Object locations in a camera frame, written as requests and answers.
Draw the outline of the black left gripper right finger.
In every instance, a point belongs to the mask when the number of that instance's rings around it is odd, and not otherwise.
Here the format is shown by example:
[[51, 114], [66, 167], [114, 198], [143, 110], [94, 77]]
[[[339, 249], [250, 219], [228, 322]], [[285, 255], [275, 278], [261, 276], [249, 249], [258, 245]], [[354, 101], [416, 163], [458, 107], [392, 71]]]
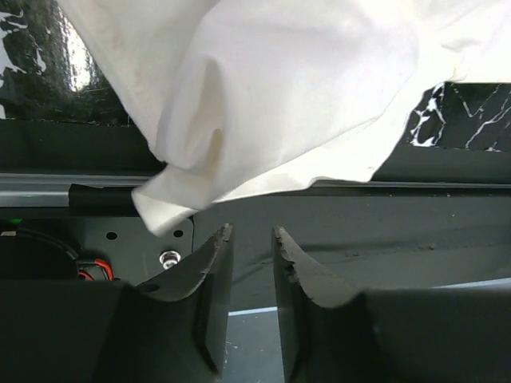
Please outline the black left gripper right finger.
[[373, 382], [375, 336], [364, 293], [272, 231], [273, 271], [286, 382]]

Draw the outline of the white t shirt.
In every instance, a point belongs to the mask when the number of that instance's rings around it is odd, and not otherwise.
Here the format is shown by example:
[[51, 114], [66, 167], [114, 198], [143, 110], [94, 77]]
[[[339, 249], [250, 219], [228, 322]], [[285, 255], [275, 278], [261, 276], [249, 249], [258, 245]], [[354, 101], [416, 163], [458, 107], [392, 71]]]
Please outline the white t shirt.
[[510, 79], [507, 1], [61, 1], [165, 169], [154, 234], [214, 203], [367, 182], [422, 94]]

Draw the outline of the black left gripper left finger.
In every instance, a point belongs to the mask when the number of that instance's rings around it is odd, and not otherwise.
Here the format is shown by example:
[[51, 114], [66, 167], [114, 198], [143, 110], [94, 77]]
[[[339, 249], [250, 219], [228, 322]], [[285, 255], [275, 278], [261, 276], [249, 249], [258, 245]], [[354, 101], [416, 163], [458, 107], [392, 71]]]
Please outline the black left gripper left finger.
[[175, 266], [126, 287], [115, 325], [117, 379], [218, 379], [224, 367], [234, 228]]

